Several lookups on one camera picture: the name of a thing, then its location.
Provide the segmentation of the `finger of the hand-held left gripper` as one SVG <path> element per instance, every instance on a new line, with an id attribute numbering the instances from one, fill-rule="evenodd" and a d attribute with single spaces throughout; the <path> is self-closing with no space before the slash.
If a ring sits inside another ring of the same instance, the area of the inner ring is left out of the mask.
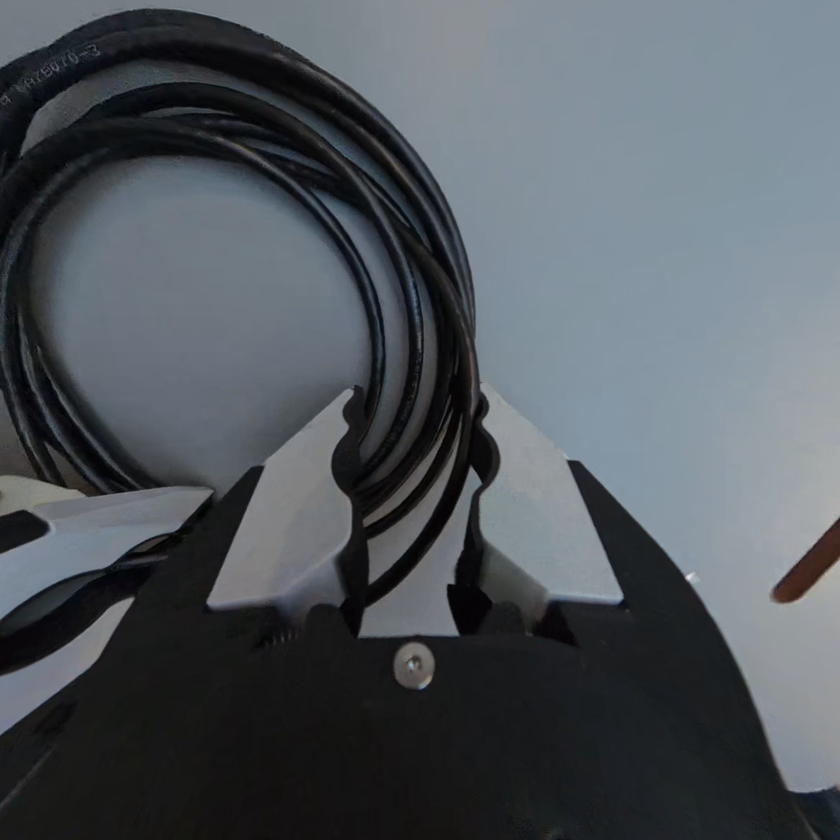
<path id="1" fill-rule="evenodd" d="M 213 498 L 204 486 L 86 496 L 2 476 L 4 631 L 81 631 L 128 602 L 159 556 L 137 550 L 184 529 Z"/>
<path id="2" fill-rule="evenodd" d="M 142 570 L 78 574 L 2 618 L 1 733 L 92 667 L 142 585 Z"/>

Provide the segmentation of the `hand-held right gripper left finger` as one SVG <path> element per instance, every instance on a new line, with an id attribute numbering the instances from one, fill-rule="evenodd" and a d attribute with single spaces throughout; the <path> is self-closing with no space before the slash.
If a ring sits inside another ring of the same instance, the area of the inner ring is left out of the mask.
<path id="1" fill-rule="evenodd" d="M 357 634 L 368 545 L 356 483 L 364 396 L 346 388 L 261 466 L 207 598 L 215 612 L 271 606 L 301 627 L 314 606 L 338 607 Z"/>

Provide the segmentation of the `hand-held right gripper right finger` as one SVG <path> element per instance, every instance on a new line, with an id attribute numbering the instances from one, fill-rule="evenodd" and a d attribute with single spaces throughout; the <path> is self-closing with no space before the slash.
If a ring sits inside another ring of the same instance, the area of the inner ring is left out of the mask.
<path id="1" fill-rule="evenodd" d="M 487 382 L 469 467 L 479 484 L 448 586 L 459 635 L 479 633 L 495 606 L 512 604 L 526 634 L 571 636 L 563 605 L 622 602 L 570 461 Z"/>

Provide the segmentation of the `grey desk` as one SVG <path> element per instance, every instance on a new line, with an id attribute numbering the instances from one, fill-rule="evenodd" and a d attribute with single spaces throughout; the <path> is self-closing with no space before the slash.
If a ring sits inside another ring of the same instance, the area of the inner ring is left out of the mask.
<path id="1" fill-rule="evenodd" d="M 479 365 L 686 573 L 795 790 L 838 782 L 838 2 L 2 2 L 2 64 L 133 7 L 279 40 L 433 171 Z M 85 180 L 42 227 L 45 336 L 165 484 L 226 491 L 344 386 L 364 315 L 285 193 L 210 161 Z"/>

